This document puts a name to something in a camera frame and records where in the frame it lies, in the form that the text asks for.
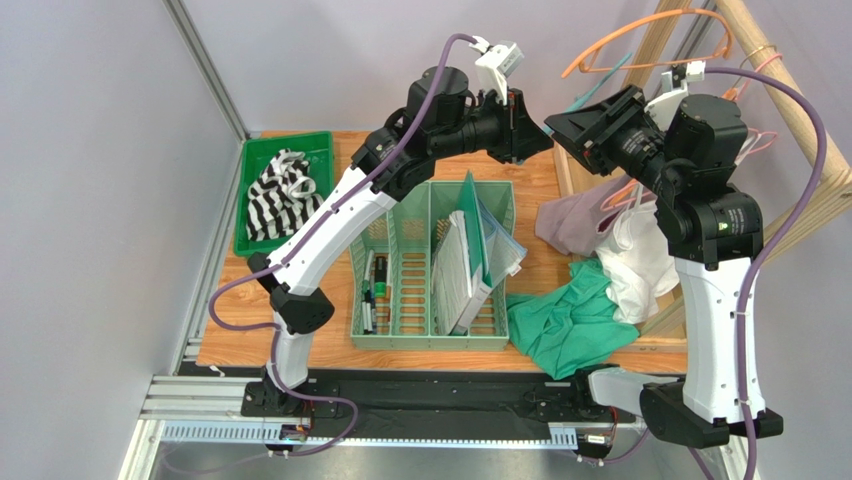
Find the orange clothes hanger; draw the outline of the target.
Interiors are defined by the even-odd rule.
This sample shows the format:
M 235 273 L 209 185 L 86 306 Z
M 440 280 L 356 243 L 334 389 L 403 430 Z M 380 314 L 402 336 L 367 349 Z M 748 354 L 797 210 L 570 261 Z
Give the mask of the orange clothes hanger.
M 660 1 L 658 8 L 652 14 L 619 27 L 586 47 L 568 64 L 560 74 L 560 77 L 567 79 L 574 72 L 591 74 L 607 71 L 608 67 L 596 66 L 602 50 L 631 32 L 641 29 L 644 29 L 645 32 L 640 40 L 637 52 L 632 56 L 632 62 L 621 67 L 616 67 L 616 71 L 646 70 L 680 63 L 680 60 L 663 61 L 661 60 L 661 55 L 682 17 L 709 19 L 711 23 L 715 22 L 722 27 L 722 36 L 714 47 L 714 50 L 709 55 L 690 57 L 689 61 L 706 61 L 716 58 L 727 59 L 730 57 L 734 44 L 734 35 L 729 22 L 723 15 L 706 8 L 690 7 L 681 1 Z

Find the green tank top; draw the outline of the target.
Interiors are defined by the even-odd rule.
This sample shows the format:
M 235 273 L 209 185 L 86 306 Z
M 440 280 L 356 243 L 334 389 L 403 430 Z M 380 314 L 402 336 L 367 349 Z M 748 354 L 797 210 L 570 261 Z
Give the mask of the green tank top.
M 574 262 L 570 272 L 571 280 L 552 292 L 506 297 L 510 341 L 555 380 L 604 362 L 639 337 L 636 327 L 615 320 L 599 260 Z

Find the black white striped tank top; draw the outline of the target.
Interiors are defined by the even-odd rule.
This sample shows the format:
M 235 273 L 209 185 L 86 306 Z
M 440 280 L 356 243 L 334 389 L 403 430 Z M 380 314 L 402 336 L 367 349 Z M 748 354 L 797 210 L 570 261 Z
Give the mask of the black white striped tank top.
M 290 237 L 322 206 L 310 167 L 305 152 L 282 149 L 248 187 L 245 231 L 251 241 Z

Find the teal plastic hanger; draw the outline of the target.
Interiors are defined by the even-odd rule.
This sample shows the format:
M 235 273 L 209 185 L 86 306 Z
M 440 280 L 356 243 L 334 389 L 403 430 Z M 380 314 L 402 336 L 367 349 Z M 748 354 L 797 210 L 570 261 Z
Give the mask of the teal plastic hanger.
M 594 98 L 594 96 L 597 94 L 597 92 L 598 92 L 598 91 L 599 91 L 602 87 L 604 87 L 604 86 L 605 86 L 605 85 L 606 85 L 606 84 L 610 81 L 610 79 L 611 79 L 611 78 L 612 78 L 612 77 L 613 77 L 613 76 L 614 76 L 614 75 L 615 75 L 618 71 L 622 70 L 622 69 L 625 67 L 625 65 L 627 64 L 627 62 L 628 62 L 628 61 L 629 61 L 632 57 L 633 57 L 633 53 L 632 53 L 632 52 L 628 52 L 627 54 L 625 54 L 625 55 L 624 55 L 624 56 L 623 56 L 623 57 L 622 57 L 622 58 L 621 58 L 621 59 L 620 59 L 620 60 L 616 63 L 616 65 L 615 65 L 615 66 L 613 66 L 612 68 L 610 68 L 609 70 L 607 70 L 607 71 L 604 73 L 604 75 L 603 75 L 603 76 L 602 76 L 602 77 L 601 77 L 601 78 L 600 78 L 600 79 L 599 79 L 599 80 L 598 80 L 598 81 L 597 81 L 597 82 L 593 85 L 593 87 L 592 87 L 592 88 L 590 88 L 590 89 L 589 89 L 588 91 L 586 91 L 585 93 L 582 93 L 582 94 L 578 94 L 578 95 L 576 95 L 576 96 L 575 96 L 575 98 L 574 98 L 573 103 L 572 103 L 572 104 L 570 104 L 570 105 L 569 105 L 569 106 L 568 106 L 568 107 L 564 110 L 564 112 L 565 112 L 565 113 L 570 113 L 570 112 L 574 112 L 574 111 L 579 110 L 580 108 L 584 107 L 584 106 L 585 106 L 585 105 L 586 105 L 586 104 L 587 104 L 587 103 L 588 103 L 591 99 L 593 99 L 593 98 Z

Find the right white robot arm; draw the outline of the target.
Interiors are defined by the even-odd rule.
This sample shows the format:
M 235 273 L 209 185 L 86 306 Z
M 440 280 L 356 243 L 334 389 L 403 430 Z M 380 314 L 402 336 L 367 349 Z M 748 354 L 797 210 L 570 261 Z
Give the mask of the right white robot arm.
M 588 172 L 621 169 L 655 195 L 682 289 L 688 370 L 666 379 L 604 364 L 581 369 L 576 381 L 589 404 L 640 417 L 669 443 L 704 449 L 734 435 L 778 436 L 784 421 L 762 398 L 744 287 L 758 270 L 763 216 L 730 183 L 747 126 L 734 102 L 713 95 L 680 100 L 666 129 L 646 105 L 642 90 L 629 86 L 546 124 Z

